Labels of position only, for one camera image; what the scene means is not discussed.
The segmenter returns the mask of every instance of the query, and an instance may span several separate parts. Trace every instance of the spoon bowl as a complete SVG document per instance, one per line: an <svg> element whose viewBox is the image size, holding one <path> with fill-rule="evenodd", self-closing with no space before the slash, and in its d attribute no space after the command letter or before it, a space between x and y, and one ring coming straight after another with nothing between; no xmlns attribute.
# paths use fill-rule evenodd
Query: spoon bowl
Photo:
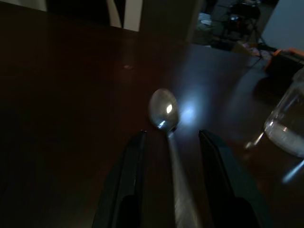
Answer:
<svg viewBox="0 0 304 228"><path fill-rule="evenodd" d="M174 95L167 89L154 92L149 103L149 118L160 130L170 132L179 122L179 109Z"/></svg>

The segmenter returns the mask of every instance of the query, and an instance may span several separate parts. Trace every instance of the dark wood tabletop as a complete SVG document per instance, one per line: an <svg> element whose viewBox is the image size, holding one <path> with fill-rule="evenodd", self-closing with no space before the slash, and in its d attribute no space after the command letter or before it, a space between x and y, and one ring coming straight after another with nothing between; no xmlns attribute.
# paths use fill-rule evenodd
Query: dark wood tabletop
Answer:
<svg viewBox="0 0 304 228"><path fill-rule="evenodd" d="M0 227L90 228L107 173L141 129L143 227L174 227L168 146L147 117L162 87L180 106L176 141L204 227L199 129L233 149L276 228L303 227L303 172L282 182L301 160L267 138L243 149L279 99L256 95L266 75L251 58L6 3L0 29Z"/></svg>

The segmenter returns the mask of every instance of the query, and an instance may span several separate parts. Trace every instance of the white wall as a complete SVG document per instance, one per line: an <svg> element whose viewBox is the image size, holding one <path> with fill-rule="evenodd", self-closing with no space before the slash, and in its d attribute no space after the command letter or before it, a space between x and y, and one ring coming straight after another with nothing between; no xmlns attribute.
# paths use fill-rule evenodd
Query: white wall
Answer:
<svg viewBox="0 0 304 228"><path fill-rule="evenodd" d="M29 7L32 9L47 11L45 0L1 0L1 1L19 6Z"/></svg>
<svg viewBox="0 0 304 228"><path fill-rule="evenodd" d="M304 0L280 0L262 34L265 42L279 49L304 51Z"/></svg>

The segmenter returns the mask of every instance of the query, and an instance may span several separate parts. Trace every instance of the metal spoon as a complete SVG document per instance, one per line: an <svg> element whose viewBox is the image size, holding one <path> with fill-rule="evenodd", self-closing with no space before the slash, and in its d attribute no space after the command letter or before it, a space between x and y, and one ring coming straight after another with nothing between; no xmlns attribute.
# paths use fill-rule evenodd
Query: metal spoon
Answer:
<svg viewBox="0 0 304 228"><path fill-rule="evenodd" d="M193 202L174 140L173 129L179 122L179 110L174 95L167 89L154 92L149 103L151 122L167 134L172 164L175 223L177 228L201 228L200 218Z"/></svg>

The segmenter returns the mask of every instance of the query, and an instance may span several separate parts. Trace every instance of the spoon handle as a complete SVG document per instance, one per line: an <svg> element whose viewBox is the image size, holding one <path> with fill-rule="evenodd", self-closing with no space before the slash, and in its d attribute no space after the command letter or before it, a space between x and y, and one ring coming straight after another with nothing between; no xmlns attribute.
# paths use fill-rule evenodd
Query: spoon handle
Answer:
<svg viewBox="0 0 304 228"><path fill-rule="evenodd" d="M201 221L183 171L173 132L167 134L172 163L175 223L177 228L201 228Z"/></svg>

